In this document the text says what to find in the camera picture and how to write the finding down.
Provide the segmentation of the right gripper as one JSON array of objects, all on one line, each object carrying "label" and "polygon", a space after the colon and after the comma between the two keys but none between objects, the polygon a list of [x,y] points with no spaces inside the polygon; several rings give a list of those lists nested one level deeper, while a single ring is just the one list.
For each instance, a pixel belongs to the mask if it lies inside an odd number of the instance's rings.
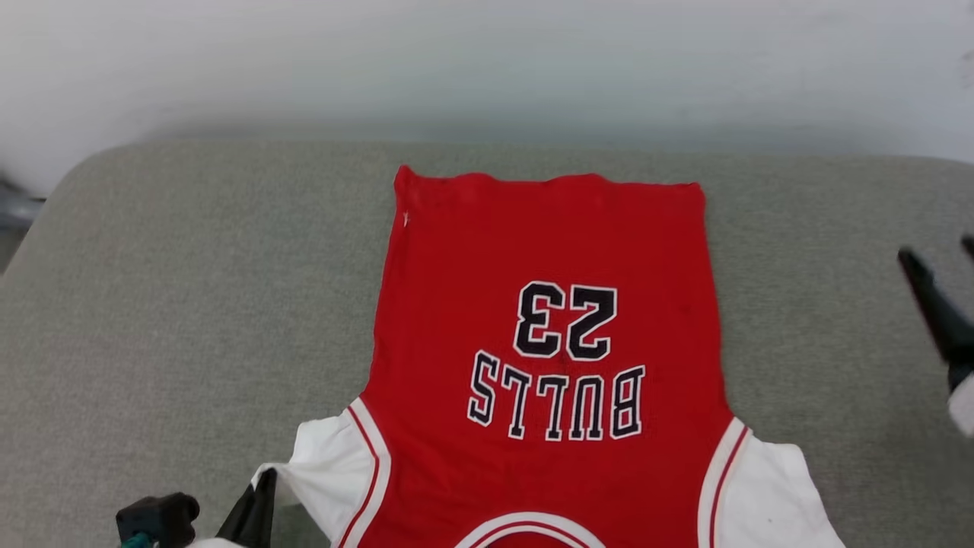
[{"label": "right gripper", "polygon": [[[960,239],[964,253],[974,260],[974,235]],[[965,438],[974,432],[973,325],[941,291],[933,271],[910,247],[901,247],[898,263],[921,310],[925,325],[941,360],[947,365],[947,413]]]}]

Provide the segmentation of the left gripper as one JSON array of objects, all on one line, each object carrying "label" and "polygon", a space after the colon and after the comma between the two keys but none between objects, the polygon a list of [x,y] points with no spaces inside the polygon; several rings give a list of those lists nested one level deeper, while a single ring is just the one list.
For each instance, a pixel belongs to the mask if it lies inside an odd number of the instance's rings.
[{"label": "left gripper", "polygon": [[[240,546],[270,547],[278,472],[266,469],[249,485],[223,521],[216,537]],[[116,513],[119,547],[191,547],[199,539],[194,521],[199,503],[183,492],[147,496]]]}]

